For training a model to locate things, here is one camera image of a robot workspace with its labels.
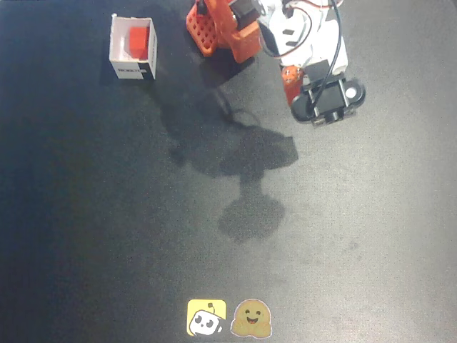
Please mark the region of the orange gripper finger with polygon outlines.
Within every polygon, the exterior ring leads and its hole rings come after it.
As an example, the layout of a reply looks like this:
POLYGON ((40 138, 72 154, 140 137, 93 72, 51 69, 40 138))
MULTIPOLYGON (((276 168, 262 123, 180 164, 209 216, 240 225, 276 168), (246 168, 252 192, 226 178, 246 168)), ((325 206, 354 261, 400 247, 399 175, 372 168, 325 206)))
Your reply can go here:
POLYGON ((281 70, 283 90, 288 105, 300 94, 303 84, 303 69, 299 66, 285 66, 281 70))

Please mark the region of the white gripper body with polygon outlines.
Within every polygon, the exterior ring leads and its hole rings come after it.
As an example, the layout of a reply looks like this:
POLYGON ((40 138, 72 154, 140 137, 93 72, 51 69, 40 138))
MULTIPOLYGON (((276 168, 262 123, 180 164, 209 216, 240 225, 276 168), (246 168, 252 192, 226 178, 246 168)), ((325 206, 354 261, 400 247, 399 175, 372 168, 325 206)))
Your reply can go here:
MULTIPOLYGON (((315 43, 313 46, 301 47, 301 51, 297 51, 292 56, 286 56, 280 60, 281 66, 297 66, 301 69, 317 64, 321 61, 327 61, 331 64, 334 58, 338 43, 338 37, 327 39, 323 43, 315 43)), ((346 52, 346 44, 344 38, 341 39, 336 63, 333 66, 332 74, 340 74, 345 72, 348 67, 348 55, 346 52)))

